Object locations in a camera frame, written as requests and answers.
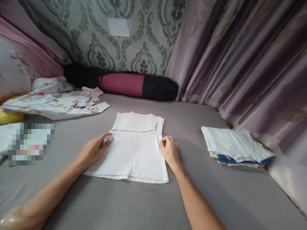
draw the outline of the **gray bed sheet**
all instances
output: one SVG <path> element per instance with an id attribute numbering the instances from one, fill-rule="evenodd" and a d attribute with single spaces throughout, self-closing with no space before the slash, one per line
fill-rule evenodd
<path id="1" fill-rule="evenodd" d="M 307 222 L 265 169 L 228 167 L 209 156 L 201 126 L 228 128 L 211 107 L 156 102 L 104 94 L 106 111 L 52 121 L 32 116 L 29 123 L 55 123 L 51 153 L 32 166 L 0 166 L 0 216 L 54 179 L 90 139 L 108 132 L 118 112 L 152 113 L 165 118 L 163 135 L 178 142 L 187 172 L 227 229 L 307 229 Z M 191 229 L 178 183 L 146 184 L 81 175 L 47 220 L 44 229 Z"/>

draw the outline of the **purple curtain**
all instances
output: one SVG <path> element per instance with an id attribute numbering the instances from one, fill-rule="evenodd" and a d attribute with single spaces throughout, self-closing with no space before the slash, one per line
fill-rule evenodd
<path id="1" fill-rule="evenodd" d="M 166 76 L 276 154 L 270 175 L 307 213 L 307 1 L 191 0 Z"/>

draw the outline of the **floral pillow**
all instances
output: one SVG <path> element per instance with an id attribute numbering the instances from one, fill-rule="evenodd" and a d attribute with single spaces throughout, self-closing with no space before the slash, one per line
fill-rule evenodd
<path id="1" fill-rule="evenodd" d="M 39 77 L 27 58 L 0 36 L 0 104 L 18 95 L 31 92 L 31 82 Z"/>

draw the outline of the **wall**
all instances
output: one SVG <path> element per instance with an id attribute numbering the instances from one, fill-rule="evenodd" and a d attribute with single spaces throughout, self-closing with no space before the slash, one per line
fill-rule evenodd
<path id="1" fill-rule="evenodd" d="M 37 27 L 85 65 L 164 76 L 189 0 L 21 0 Z M 129 20 L 111 36 L 106 17 Z"/>

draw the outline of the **stack of folded clothes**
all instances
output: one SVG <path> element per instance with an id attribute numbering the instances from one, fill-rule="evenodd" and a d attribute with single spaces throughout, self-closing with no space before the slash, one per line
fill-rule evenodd
<path id="1" fill-rule="evenodd" d="M 270 163 L 274 153 L 254 141 L 250 132 L 202 127 L 210 156 L 228 166 L 258 168 Z"/>

